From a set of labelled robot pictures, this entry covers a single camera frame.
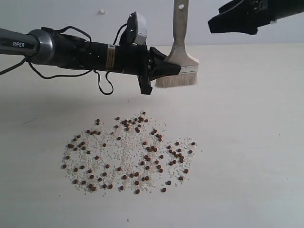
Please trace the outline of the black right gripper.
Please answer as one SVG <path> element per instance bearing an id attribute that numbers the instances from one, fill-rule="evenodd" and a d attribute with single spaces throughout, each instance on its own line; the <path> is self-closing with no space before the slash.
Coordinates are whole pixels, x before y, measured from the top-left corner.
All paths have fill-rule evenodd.
<path id="1" fill-rule="evenodd" d="M 212 34 L 255 35 L 259 27 L 270 23 L 268 3 L 267 0 L 232 0 L 208 21 L 209 30 Z"/>

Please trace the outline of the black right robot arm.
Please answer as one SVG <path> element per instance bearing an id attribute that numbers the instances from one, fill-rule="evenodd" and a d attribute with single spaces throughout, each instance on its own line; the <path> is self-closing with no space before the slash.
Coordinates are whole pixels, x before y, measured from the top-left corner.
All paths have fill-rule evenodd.
<path id="1" fill-rule="evenodd" d="M 304 11 L 302 0 L 232 0 L 208 21 L 212 34 L 256 35 L 258 28 Z"/>

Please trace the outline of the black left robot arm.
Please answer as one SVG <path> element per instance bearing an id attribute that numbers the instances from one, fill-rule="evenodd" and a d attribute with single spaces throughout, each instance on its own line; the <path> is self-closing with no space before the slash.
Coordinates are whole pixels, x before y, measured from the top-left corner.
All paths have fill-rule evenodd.
<path id="1" fill-rule="evenodd" d="M 101 71 L 136 75 L 143 95 L 151 94 L 151 81 L 181 71 L 181 66 L 165 62 L 166 56 L 154 47 L 93 42 L 90 35 L 73 26 L 59 30 L 42 27 L 28 34 L 1 29 L 0 52 L 24 57 L 19 63 L 2 70 L 2 75 L 25 62 L 43 79 L 48 77 L 35 69 L 35 65 L 82 70 L 83 75 Z"/>

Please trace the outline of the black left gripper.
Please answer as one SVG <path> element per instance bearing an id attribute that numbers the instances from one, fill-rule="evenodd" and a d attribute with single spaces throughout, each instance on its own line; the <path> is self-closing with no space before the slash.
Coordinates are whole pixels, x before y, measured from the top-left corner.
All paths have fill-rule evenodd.
<path id="1" fill-rule="evenodd" d="M 181 66 L 165 61 L 167 56 L 155 47 L 146 45 L 108 45 L 105 69 L 128 75 L 136 75 L 142 95 L 152 92 L 151 81 L 165 76 L 178 75 Z"/>

